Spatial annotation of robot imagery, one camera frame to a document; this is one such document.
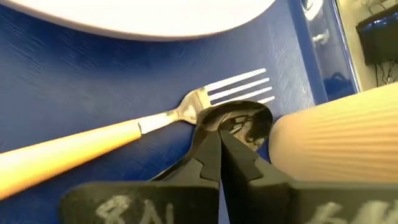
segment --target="blue tray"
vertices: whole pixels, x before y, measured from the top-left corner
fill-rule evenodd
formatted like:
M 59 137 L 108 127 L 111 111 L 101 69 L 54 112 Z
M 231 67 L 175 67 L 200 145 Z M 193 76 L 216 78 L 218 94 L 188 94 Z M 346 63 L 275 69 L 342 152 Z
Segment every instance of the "blue tray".
M 328 41 L 314 43 L 325 29 Z M 308 21 L 301 2 L 277 0 L 237 29 L 168 43 L 86 34 L 0 6 L 0 152 L 169 110 L 191 89 L 263 67 L 276 118 L 357 92 L 332 2 Z M 192 131 L 172 124 L 5 199 L 0 221 L 58 223 L 68 189 L 150 179 L 187 152 Z

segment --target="fork handle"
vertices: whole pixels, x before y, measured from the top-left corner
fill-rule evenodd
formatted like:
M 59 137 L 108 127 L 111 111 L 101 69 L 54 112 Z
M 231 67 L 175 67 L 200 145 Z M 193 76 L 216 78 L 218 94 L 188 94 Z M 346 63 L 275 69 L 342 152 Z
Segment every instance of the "fork handle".
M 0 154 L 0 200 L 141 137 L 137 120 Z

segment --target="beige cylinder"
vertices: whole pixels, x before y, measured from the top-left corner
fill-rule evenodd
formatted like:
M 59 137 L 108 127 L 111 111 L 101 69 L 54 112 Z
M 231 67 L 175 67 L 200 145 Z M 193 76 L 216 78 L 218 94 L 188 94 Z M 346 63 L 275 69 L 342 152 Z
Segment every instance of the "beige cylinder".
M 398 182 L 398 83 L 282 117 L 269 155 L 298 180 Z

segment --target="fork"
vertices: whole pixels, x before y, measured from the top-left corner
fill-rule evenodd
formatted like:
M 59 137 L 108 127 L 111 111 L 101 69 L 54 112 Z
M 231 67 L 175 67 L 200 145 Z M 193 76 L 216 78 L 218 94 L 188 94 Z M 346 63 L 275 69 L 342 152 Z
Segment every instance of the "fork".
M 184 120 L 196 124 L 199 112 L 211 106 L 234 100 L 246 100 L 270 91 L 271 86 L 212 104 L 214 100 L 223 99 L 233 93 L 239 93 L 269 81 L 269 78 L 262 78 L 219 93 L 209 94 L 211 91 L 255 77 L 265 71 L 265 68 L 258 69 L 192 90 L 174 110 L 2 153 L 0 154 L 0 200 L 175 121 Z M 270 96 L 258 102 L 267 103 L 273 99 L 275 97 Z

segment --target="fork tines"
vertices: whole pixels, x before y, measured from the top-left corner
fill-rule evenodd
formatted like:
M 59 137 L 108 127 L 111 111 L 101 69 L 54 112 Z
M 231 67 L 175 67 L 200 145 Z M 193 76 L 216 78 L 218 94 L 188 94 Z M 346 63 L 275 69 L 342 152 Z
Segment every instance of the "fork tines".
M 242 80 L 254 77 L 254 76 L 262 74 L 264 72 L 266 72 L 265 68 L 257 69 L 255 71 L 247 72 L 247 73 L 244 73 L 244 74 L 241 74 L 241 75 L 236 75 L 236 76 L 231 77 L 231 78 L 227 78 L 227 79 L 224 79 L 224 80 L 221 80 L 221 81 L 218 81 L 218 82 L 211 83 L 211 84 L 205 86 L 204 88 L 207 91 L 207 93 L 209 93 L 210 91 L 217 90 L 219 88 L 231 85 L 231 84 L 236 83 L 236 82 L 240 82 Z M 221 91 L 219 93 L 214 93 L 212 95 L 209 95 L 209 99 L 210 99 L 210 101 L 217 100 L 217 99 L 220 99 L 222 97 L 231 95 L 233 93 L 237 93 L 239 91 L 243 91 L 243 90 L 258 86 L 258 85 L 266 83 L 268 81 L 269 81 L 269 78 L 262 78 L 260 80 L 256 80 L 256 81 L 251 82 L 251 83 L 247 83 L 247 84 L 244 84 L 244 85 L 240 85 L 238 87 L 230 88 L 228 90 Z M 219 102 L 219 103 L 215 103 L 213 106 L 220 105 L 222 103 L 226 103 L 226 102 L 229 102 L 229 101 L 246 100 L 246 99 L 249 99 L 251 97 L 260 95 L 261 93 L 265 93 L 267 91 L 270 91 L 270 90 L 272 90 L 271 86 L 266 87 L 266 88 L 262 88 L 260 90 L 252 91 L 250 93 L 246 93 L 246 94 L 234 97 L 232 99 L 224 100 L 224 101 Z M 275 99 L 274 96 L 269 96 L 269 97 L 261 99 L 261 100 L 259 100 L 257 102 L 259 102 L 259 103 L 267 103 L 267 102 L 269 102 L 271 100 L 274 100 L 274 99 Z

